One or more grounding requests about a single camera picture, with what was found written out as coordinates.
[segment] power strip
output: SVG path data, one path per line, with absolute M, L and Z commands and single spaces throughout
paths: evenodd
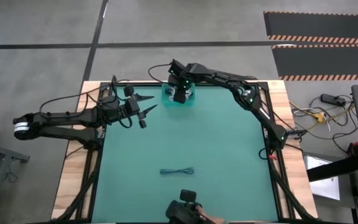
M 339 96 L 332 96 L 329 94 L 321 94 L 320 101 L 335 106 L 344 106 L 346 104 L 346 100 L 344 98 L 341 98 Z

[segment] black floor mat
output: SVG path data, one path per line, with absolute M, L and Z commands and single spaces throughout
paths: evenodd
M 271 40 L 358 44 L 358 15 L 264 12 Z
M 272 51 L 283 80 L 358 80 L 358 44 L 275 45 Z

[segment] wooden table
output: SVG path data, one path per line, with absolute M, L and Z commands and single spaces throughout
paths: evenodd
M 273 110 L 276 114 L 281 117 L 287 124 L 290 126 L 295 126 L 290 104 L 288 102 L 287 91 L 285 89 L 284 81 L 281 80 L 258 80 L 258 82 L 267 82 L 270 92 L 270 100 L 272 102 Z M 82 93 L 90 91 L 99 87 L 101 82 L 92 81 L 84 82 Z M 90 95 L 97 99 L 99 91 L 95 90 L 90 93 Z M 80 101 L 78 103 L 77 111 L 81 111 L 84 108 L 86 101 L 86 96 L 81 95 Z M 92 108 L 95 106 L 95 103 L 92 101 L 88 102 L 87 108 Z M 288 128 L 283 124 L 279 119 L 276 118 L 277 124 L 281 124 L 285 128 Z M 74 126 L 73 128 L 81 129 L 82 126 Z M 289 139 L 287 143 L 294 146 L 300 147 L 297 140 Z M 67 154 L 78 149 L 81 146 L 80 143 L 76 141 L 70 141 L 68 143 Z M 287 172 L 288 183 L 291 191 L 297 197 L 299 202 L 304 206 L 304 208 L 314 217 L 317 217 L 316 206 L 314 204 L 313 196 L 310 189 L 310 184 L 308 176 L 306 173 L 305 163 L 303 162 L 303 156 L 301 151 L 294 149 L 292 147 L 285 146 L 282 150 L 283 160 L 285 164 L 285 169 Z M 53 206 L 53 212 L 51 218 L 59 217 L 71 204 L 77 193 L 80 191 L 81 180 L 83 178 L 85 160 L 86 160 L 87 151 L 84 149 L 79 150 L 78 152 L 72 154 L 68 157 L 63 166 L 62 175 L 60 177 L 60 184 L 57 190 L 57 195 L 55 199 L 55 205 Z M 91 162 L 91 171 L 94 167 L 96 161 L 97 152 L 94 152 L 92 156 L 93 160 Z M 284 197 L 283 192 L 279 188 L 280 202 L 282 204 L 283 216 L 288 216 L 287 203 Z M 86 218 L 88 211 L 88 205 L 90 200 L 90 190 L 86 194 L 85 204 L 83 207 L 83 218 Z

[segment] white paper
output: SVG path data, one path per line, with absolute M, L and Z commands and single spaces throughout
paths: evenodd
M 318 159 L 315 157 L 310 157 L 310 156 L 306 157 L 307 169 L 312 169 L 329 163 L 331 162 Z M 319 195 L 335 200 L 340 200 L 338 177 L 332 177 L 324 180 L 311 182 L 310 188 L 312 193 L 315 195 Z

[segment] blue cable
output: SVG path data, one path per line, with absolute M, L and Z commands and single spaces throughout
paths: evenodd
M 189 167 L 186 169 L 173 170 L 173 169 L 160 169 L 160 175 L 168 175 L 174 173 L 194 174 L 194 168 Z

